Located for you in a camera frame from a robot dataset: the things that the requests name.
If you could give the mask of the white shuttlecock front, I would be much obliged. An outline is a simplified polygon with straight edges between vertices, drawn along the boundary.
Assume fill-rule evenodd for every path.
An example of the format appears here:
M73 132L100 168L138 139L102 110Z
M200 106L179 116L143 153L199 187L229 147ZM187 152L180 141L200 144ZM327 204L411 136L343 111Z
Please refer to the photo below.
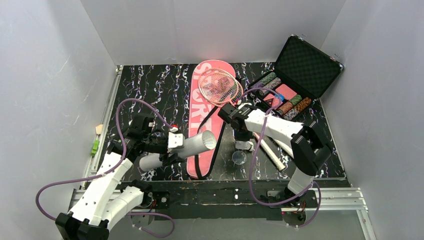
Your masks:
M254 150L254 144L252 141L236 140L234 142L234 147L236 150L239 150L239 151L252 152Z

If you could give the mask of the white shuttlecock tube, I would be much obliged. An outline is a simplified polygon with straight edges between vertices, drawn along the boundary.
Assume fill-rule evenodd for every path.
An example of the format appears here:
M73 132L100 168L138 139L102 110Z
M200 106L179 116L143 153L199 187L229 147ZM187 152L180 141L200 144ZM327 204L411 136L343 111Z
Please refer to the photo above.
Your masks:
M187 159L188 157L196 156L201 153L215 149L217 146L217 140L215 135L205 130L189 138L185 138L183 148L168 149L168 153L177 153L181 158ZM160 154L149 153L146 156L141 157L139 160L139 167L142 171L148 172L160 167Z

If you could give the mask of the clear round tube lid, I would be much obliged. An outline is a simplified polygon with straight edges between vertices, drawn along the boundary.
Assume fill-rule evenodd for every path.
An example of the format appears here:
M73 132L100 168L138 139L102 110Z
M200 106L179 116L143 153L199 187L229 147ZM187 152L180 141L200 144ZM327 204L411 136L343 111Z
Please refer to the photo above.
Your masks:
M236 165L243 165L247 161L247 155L244 151L237 150L232 154L231 159Z

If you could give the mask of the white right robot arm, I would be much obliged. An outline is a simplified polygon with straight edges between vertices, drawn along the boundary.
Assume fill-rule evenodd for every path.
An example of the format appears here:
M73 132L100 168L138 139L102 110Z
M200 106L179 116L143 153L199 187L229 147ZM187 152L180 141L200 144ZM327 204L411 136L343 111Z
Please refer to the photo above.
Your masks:
M284 120L249 104L239 107L225 104L218 116L234 130L263 133L289 147L296 166L287 186L287 191L291 194L299 194L309 187L332 155L332 145L315 121L304 124Z

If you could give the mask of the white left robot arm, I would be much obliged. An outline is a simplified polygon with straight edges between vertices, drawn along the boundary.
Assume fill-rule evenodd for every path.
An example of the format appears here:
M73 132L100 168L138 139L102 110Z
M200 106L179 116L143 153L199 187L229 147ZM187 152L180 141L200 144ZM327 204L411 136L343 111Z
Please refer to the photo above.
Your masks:
M67 213L60 213L55 225L64 240L106 240L112 228L135 208L142 208L143 216L155 207L166 205L167 195L156 193L151 184L133 180L116 197L112 197L142 153L158 161L158 167L175 162L181 157L176 150L184 149L185 137L173 125L168 133L155 129L151 115L136 115L129 127L120 130L107 149L103 162L79 200Z

